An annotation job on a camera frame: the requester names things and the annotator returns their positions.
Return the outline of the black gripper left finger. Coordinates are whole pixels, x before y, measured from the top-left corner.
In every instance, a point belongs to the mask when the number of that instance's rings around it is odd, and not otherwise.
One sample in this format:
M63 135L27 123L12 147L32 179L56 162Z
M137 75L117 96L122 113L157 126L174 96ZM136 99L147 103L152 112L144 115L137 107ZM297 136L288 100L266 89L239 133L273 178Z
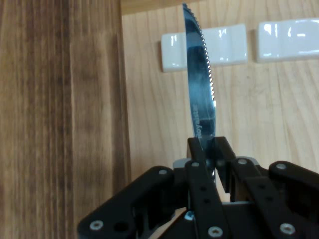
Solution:
M188 139L191 159L184 167L156 166L87 215L78 225L80 239L146 239L180 208L194 216L171 226L173 238L232 237L216 185L197 138Z

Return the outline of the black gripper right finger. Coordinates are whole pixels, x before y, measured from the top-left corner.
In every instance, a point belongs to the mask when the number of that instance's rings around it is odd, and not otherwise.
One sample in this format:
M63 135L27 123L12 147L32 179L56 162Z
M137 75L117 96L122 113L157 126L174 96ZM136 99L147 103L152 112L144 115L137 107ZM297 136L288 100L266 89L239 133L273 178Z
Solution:
M214 139L221 184L233 239L317 239L319 175L287 161L267 169L233 152L225 137Z

